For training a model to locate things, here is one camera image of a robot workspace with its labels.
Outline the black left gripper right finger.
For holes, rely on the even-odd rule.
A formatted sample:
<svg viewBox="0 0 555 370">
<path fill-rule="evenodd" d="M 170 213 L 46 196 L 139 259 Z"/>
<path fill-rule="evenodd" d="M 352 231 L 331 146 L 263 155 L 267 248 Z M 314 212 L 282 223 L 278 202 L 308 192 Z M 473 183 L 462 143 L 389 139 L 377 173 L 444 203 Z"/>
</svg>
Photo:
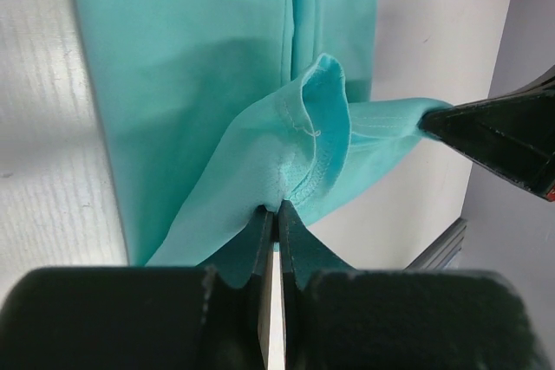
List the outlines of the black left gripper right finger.
<svg viewBox="0 0 555 370">
<path fill-rule="evenodd" d="M 277 215 L 289 369 L 541 369 L 545 351 L 507 280 L 483 270 L 360 270 Z"/>
</svg>

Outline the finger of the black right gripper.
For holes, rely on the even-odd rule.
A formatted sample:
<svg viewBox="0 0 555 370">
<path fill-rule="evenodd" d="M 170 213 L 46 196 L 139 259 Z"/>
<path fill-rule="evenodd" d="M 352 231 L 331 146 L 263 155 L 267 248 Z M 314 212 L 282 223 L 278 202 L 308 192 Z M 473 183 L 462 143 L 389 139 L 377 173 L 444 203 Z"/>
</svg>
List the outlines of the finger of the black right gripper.
<svg viewBox="0 0 555 370">
<path fill-rule="evenodd" d="M 425 113 L 421 131 L 539 198 L 554 200 L 554 69 L 492 99 Z"/>
</svg>

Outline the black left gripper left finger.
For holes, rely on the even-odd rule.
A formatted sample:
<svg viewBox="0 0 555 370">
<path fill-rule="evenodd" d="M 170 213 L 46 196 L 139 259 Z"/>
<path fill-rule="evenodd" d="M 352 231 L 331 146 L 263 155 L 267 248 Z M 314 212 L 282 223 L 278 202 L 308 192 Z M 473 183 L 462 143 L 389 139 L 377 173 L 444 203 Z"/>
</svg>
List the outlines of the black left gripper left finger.
<svg viewBox="0 0 555 370">
<path fill-rule="evenodd" d="M 274 216 L 196 267 L 51 267 L 1 309 L 4 369 L 263 369 Z"/>
</svg>

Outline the teal t shirt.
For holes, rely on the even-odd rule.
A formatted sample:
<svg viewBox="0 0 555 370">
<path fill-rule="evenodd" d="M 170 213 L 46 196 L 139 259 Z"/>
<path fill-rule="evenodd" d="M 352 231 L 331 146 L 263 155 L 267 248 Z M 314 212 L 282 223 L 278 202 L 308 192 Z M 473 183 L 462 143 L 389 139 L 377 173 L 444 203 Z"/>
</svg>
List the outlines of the teal t shirt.
<svg viewBox="0 0 555 370">
<path fill-rule="evenodd" d="M 445 103 L 370 99 L 377 1 L 75 0 L 131 264 L 314 224 L 415 147 Z"/>
</svg>

